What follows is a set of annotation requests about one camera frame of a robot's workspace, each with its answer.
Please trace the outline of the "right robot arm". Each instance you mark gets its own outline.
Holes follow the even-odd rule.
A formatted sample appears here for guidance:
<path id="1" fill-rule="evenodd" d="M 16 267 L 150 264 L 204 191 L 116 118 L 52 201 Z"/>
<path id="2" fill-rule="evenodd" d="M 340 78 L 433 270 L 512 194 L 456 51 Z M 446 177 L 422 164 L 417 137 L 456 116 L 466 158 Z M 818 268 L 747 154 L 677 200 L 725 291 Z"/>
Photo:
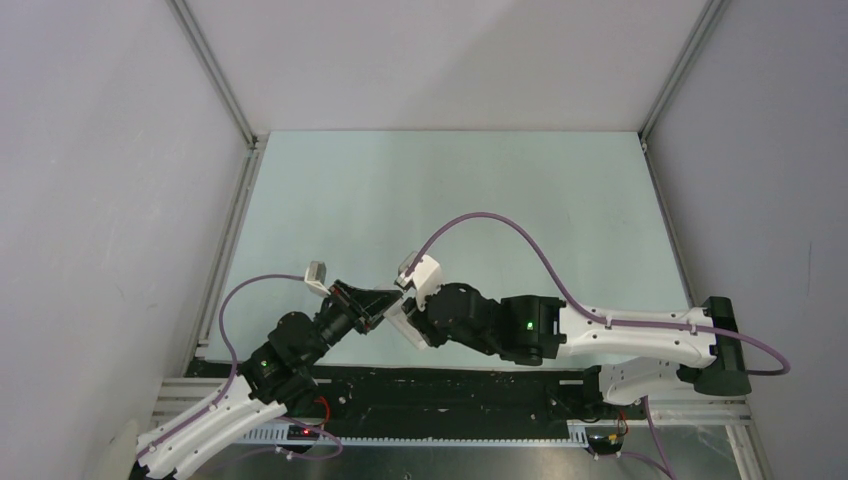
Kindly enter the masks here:
<path id="1" fill-rule="evenodd" d="M 691 387 L 715 397 L 752 391 L 732 304 L 711 297 L 688 311 L 585 309 L 556 297 L 487 299 L 449 283 L 402 305 L 427 346 L 452 341 L 523 366 L 546 359 L 622 355 L 624 361 L 584 372 L 584 410 L 598 418 L 654 392 Z"/>

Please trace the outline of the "white remote control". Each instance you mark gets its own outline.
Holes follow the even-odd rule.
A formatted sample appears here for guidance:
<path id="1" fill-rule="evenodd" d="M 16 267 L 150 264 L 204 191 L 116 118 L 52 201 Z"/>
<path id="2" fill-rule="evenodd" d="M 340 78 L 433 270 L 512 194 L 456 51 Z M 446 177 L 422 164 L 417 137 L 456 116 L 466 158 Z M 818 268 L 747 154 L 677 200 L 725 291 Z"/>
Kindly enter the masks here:
<path id="1" fill-rule="evenodd" d="M 390 322 L 398 332 L 408 340 L 418 350 L 429 348 L 424 336 L 410 323 L 408 314 L 404 310 L 404 303 L 407 300 L 412 301 L 412 308 L 417 308 L 417 290 L 412 287 L 410 290 L 402 290 L 397 285 L 389 285 L 383 283 L 377 286 L 378 290 L 397 290 L 402 293 L 401 297 L 384 313 L 384 319 Z"/>

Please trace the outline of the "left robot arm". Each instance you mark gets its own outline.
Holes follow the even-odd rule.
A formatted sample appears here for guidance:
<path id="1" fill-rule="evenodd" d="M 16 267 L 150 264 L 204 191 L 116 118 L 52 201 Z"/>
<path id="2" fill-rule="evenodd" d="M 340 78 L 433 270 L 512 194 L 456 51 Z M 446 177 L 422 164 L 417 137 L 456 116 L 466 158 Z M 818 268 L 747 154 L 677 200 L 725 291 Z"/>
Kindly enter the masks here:
<path id="1" fill-rule="evenodd" d="M 206 398 L 168 423 L 140 435 L 132 479 L 186 479 L 255 427 L 314 406 L 312 367 L 348 333 L 374 330 L 403 298 L 398 289 L 362 289 L 340 280 L 320 309 L 283 315 L 267 340 Z"/>

